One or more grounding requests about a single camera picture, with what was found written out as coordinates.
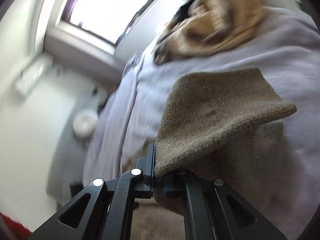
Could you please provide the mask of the olive brown knit sweater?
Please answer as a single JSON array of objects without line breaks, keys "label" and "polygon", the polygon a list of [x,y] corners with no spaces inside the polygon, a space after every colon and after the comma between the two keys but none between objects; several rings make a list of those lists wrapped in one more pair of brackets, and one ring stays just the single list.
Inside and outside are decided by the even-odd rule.
[{"label": "olive brown knit sweater", "polygon": [[175,171],[222,179],[260,211],[280,174],[281,120],[296,110],[258,69],[180,77],[156,139],[155,201],[133,213],[132,239],[186,239],[183,201],[163,190],[164,177]]}]

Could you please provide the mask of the bright bedroom window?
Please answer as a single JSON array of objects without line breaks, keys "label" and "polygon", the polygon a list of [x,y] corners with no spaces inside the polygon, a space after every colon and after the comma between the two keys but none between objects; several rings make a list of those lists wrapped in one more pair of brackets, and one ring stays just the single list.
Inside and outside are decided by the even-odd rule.
[{"label": "bright bedroom window", "polygon": [[138,25],[160,33],[184,0],[67,0],[61,20],[117,46]]}]

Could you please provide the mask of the round white pleated cushion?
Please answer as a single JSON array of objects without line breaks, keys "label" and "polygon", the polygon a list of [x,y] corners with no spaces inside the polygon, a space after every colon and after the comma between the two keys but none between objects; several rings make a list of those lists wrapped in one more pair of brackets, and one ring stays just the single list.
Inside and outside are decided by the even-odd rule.
[{"label": "round white pleated cushion", "polygon": [[73,132],[77,138],[89,138],[97,126],[99,116],[92,109],[83,109],[73,119]]}]

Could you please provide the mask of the lavender embossed bed blanket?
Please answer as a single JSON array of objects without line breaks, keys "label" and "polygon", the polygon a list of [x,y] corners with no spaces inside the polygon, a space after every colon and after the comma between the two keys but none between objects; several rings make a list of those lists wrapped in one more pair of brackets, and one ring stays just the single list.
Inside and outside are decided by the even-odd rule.
[{"label": "lavender embossed bed blanket", "polygon": [[153,62],[155,44],[131,58],[103,109],[87,148],[83,182],[112,180],[135,164],[157,136],[168,93],[181,75],[259,68],[275,92],[297,106],[285,118],[287,152],[280,182],[263,211],[288,239],[297,239],[319,206],[319,32],[282,8],[269,8],[255,38],[211,57]]}]

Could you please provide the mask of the tan striped garment pile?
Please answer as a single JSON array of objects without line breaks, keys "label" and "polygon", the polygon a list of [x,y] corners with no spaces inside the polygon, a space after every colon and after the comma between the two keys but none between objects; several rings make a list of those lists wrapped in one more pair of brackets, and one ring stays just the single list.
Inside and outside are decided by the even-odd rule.
[{"label": "tan striped garment pile", "polygon": [[159,36],[154,63],[234,49],[254,37],[266,15],[261,0],[189,0]]}]

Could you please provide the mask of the red object by wall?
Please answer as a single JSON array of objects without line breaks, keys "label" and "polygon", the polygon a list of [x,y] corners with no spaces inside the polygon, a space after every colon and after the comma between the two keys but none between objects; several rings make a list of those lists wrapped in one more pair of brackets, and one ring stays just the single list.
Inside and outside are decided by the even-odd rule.
[{"label": "red object by wall", "polygon": [[12,220],[3,213],[1,213],[0,222],[1,240],[27,240],[32,234],[32,232],[20,222]]}]

